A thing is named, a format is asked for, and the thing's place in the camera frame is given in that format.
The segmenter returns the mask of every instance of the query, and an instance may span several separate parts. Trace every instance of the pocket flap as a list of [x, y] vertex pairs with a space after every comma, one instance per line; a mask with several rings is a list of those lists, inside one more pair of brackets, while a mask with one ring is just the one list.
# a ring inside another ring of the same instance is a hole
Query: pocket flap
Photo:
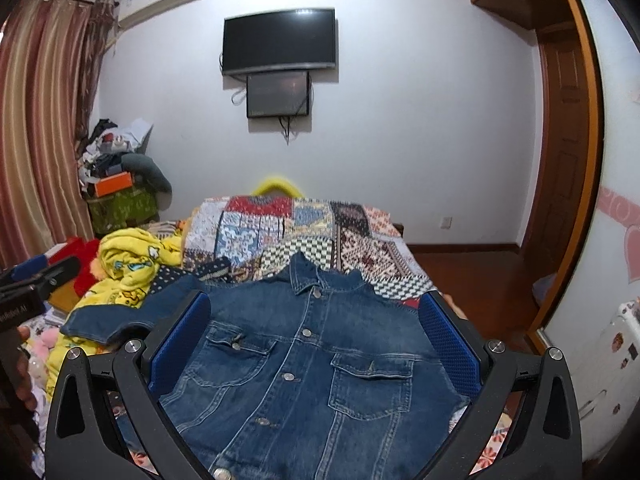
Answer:
[[238, 327], [214, 325], [207, 333], [207, 340], [215, 344], [222, 344], [234, 348], [233, 344], [239, 345], [237, 350], [248, 350], [261, 355], [267, 355], [276, 344], [274, 338], [261, 335], [243, 333]]
[[414, 374], [412, 360], [396, 357], [336, 354], [331, 365], [365, 379], [375, 377], [409, 379]]

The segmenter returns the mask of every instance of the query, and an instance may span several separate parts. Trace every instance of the heart sticker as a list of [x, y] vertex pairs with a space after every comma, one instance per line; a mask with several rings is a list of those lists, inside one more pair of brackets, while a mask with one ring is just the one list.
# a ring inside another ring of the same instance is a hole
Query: heart sticker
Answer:
[[640, 226], [632, 225], [626, 230], [625, 258], [629, 283], [640, 280]]

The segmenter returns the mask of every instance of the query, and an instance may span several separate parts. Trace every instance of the wooden floor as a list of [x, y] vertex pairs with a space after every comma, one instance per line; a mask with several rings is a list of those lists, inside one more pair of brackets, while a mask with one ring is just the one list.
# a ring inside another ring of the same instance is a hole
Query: wooden floor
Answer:
[[518, 254], [496, 251], [414, 256], [435, 286], [453, 296], [484, 338], [501, 339], [513, 350], [530, 351], [524, 333], [538, 307], [531, 295], [532, 279]]

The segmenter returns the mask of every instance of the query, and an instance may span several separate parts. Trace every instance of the small screen below television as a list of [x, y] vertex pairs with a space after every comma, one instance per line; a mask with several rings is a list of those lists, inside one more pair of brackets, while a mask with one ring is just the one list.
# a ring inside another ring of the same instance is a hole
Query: small screen below television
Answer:
[[309, 114], [309, 72], [285, 70], [251, 74], [246, 79], [246, 116], [306, 116]]
[[222, 73], [335, 68], [334, 9], [294, 9], [227, 18]]

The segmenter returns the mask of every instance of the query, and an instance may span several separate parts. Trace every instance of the green fabric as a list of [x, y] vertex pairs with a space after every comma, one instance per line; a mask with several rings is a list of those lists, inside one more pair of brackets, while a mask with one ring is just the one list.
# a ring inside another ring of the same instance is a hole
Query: green fabric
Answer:
[[136, 227], [158, 214], [156, 194], [146, 186], [128, 187], [86, 202], [97, 235]]

